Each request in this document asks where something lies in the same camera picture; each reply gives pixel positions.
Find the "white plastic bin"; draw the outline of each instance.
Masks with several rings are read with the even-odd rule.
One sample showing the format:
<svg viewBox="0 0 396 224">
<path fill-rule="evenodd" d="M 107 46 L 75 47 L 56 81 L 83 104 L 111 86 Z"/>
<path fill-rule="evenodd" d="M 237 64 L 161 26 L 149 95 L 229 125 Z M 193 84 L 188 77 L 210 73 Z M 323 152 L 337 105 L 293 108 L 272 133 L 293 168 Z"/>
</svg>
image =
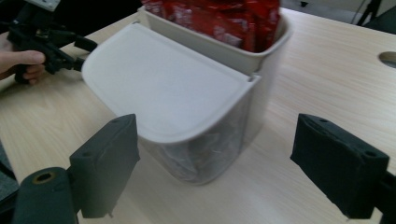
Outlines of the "white plastic bin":
<svg viewBox="0 0 396 224">
<path fill-rule="evenodd" d="M 140 145 L 170 174 L 204 184 L 227 169 L 244 138 L 260 129 L 263 104 L 255 115 L 252 100 L 258 93 L 265 99 L 269 84 L 263 80 L 274 75 L 276 53 L 290 36 L 285 18 L 280 28 L 270 51 L 250 53 L 140 8 L 136 22 L 88 57 L 82 75 L 117 116 L 136 114 Z M 272 55 L 274 63 L 263 68 Z"/>
</svg>

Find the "bin lid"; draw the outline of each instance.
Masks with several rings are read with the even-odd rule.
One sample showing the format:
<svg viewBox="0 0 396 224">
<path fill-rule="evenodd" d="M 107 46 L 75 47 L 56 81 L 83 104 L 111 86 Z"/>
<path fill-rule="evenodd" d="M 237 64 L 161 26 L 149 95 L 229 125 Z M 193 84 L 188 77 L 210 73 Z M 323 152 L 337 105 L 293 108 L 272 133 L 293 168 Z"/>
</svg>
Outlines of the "bin lid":
<svg viewBox="0 0 396 224">
<path fill-rule="evenodd" d="M 117 116 L 136 114 L 139 136 L 158 144 L 204 133 L 257 81 L 139 23 L 99 45 L 82 76 Z"/>
</svg>

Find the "transparent bin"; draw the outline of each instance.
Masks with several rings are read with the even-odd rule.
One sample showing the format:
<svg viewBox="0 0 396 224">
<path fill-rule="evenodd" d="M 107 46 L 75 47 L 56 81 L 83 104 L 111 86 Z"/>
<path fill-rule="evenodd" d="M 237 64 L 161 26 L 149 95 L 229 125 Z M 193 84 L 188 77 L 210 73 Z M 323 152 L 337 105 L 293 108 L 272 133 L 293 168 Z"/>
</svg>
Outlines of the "transparent bin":
<svg viewBox="0 0 396 224">
<path fill-rule="evenodd" d="M 136 114 L 139 144 L 171 175 L 207 183 L 260 129 L 290 26 L 283 17 L 276 43 L 250 53 L 138 13 L 87 58 L 83 78 L 117 116 Z"/>
</svg>

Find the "floor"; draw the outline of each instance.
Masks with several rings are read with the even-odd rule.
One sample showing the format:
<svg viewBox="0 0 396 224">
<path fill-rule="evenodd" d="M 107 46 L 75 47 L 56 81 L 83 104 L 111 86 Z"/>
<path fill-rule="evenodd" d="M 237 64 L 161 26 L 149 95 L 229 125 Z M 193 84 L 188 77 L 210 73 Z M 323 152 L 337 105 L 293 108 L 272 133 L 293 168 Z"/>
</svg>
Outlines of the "floor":
<svg viewBox="0 0 396 224">
<path fill-rule="evenodd" d="M 353 23 L 359 20 L 361 14 L 357 14 L 351 11 L 339 10 L 336 8 L 318 6 L 315 4 L 308 4 L 305 7 L 301 7 L 300 1 L 297 0 L 281 0 L 281 6 L 301 11 L 303 13 L 312 14 L 324 18 L 328 18 L 335 21 L 341 21 L 346 23 Z M 0 143 L 0 161 L 8 164 L 6 154 Z M 0 201 L 4 199 L 9 193 L 17 189 L 18 184 L 16 181 L 8 178 L 7 176 L 0 173 Z"/>
</svg>

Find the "red snack bag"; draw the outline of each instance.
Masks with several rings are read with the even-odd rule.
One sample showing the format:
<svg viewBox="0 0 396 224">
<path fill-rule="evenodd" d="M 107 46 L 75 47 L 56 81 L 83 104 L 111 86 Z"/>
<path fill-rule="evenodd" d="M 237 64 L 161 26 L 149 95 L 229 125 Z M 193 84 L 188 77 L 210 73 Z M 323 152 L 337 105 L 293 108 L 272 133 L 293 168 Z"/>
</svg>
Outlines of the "red snack bag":
<svg viewBox="0 0 396 224">
<path fill-rule="evenodd" d="M 191 28 L 191 10 L 188 1 L 165 1 L 163 4 L 163 17 L 181 26 Z"/>
<path fill-rule="evenodd" d="M 244 0 L 207 0 L 205 7 L 217 12 L 222 10 L 246 8 Z"/>
<path fill-rule="evenodd" d="M 201 7 L 191 7 L 191 15 L 192 30 L 240 48 L 244 32 L 239 24 L 227 20 L 221 13 L 214 13 Z"/>
<path fill-rule="evenodd" d="M 162 0 L 142 0 L 145 10 L 159 17 L 163 16 L 163 1 Z"/>
<path fill-rule="evenodd" d="M 255 51 L 256 46 L 256 21 L 254 16 L 246 10 L 231 9 L 221 11 L 223 16 L 235 24 L 238 24 L 243 31 L 243 43 L 240 48 L 247 51 Z"/>
<path fill-rule="evenodd" d="M 268 49 L 274 42 L 280 19 L 278 0 L 246 0 L 247 9 L 256 16 L 256 51 Z"/>
</svg>

